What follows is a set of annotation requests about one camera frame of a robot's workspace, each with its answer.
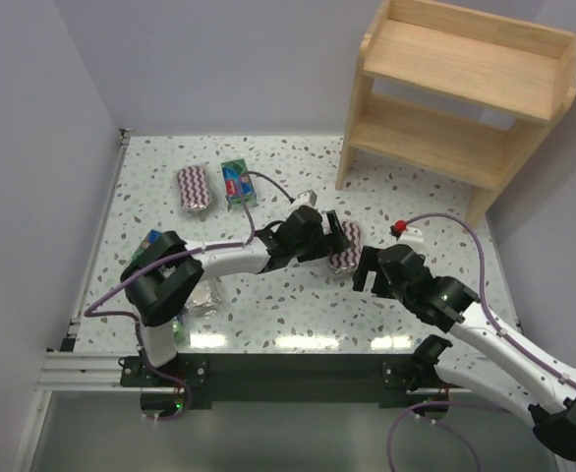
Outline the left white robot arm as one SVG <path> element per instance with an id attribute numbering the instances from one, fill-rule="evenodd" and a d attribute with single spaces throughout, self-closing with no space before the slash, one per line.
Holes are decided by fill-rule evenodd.
<path id="1" fill-rule="evenodd" d="M 162 370 L 177 356 L 172 320 L 197 285 L 232 274 L 264 274 L 299 263 L 326 259 L 352 247 L 335 211 L 299 206 L 243 243 L 185 241 L 162 233 L 123 271 L 120 282 L 140 316 L 144 361 Z"/>

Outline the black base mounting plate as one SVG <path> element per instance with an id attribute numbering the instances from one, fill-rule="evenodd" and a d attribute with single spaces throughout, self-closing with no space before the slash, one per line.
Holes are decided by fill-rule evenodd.
<path id="1" fill-rule="evenodd" d="M 192 391 L 192 409 L 217 402 L 374 403 L 443 399 L 449 387 L 410 354 L 180 354 L 166 370 Z"/>

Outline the aluminium frame rail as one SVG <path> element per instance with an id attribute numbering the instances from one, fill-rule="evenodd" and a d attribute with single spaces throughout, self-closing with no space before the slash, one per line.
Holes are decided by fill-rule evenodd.
<path id="1" fill-rule="evenodd" d="M 69 332 L 71 334 L 76 334 L 80 330 L 81 322 L 84 318 L 83 312 L 85 310 L 85 303 L 89 291 L 89 285 L 96 267 L 98 252 L 102 244 L 109 212 L 116 195 L 116 186 L 118 184 L 120 174 L 123 169 L 125 156 L 127 154 L 128 146 L 132 137 L 132 131 L 130 129 L 119 129 L 118 134 L 119 134 L 119 147 L 117 157 L 115 160 L 113 175 L 110 180 L 108 190 L 105 194 L 106 199 L 104 201 L 104 207 L 100 213 L 98 224 L 96 226 L 96 233 L 89 251 L 86 270 L 79 285 L 79 292 L 76 301 L 74 302 L 74 306 L 71 311 L 71 317 L 70 320 L 68 321 L 68 326 L 65 333 Z"/>

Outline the wooden two-tier shelf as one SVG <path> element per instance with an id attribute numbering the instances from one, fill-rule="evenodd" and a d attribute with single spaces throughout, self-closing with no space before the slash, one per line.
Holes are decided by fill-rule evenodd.
<path id="1" fill-rule="evenodd" d="M 479 222 L 576 97 L 576 33 L 384 1 L 362 39 L 336 180 L 359 151 L 469 184 Z"/>

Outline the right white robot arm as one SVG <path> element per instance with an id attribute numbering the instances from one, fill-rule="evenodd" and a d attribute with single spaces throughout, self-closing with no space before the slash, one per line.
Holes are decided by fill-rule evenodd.
<path id="1" fill-rule="evenodd" d="M 438 374 L 445 382 L 529 422 L 542 445 L 576 462 L 576 368 L 500 324 L 473 289 L 452 276 L 432 274 L 424 256 L 407 245 L 365 247 L 353 275 L 354 290 L 364 290 L 369 273 L 375 275 L 375 296 L 397 300 L 422 323 L 473 347 L 490 362 L 462 373 L 442 368 Z"/>

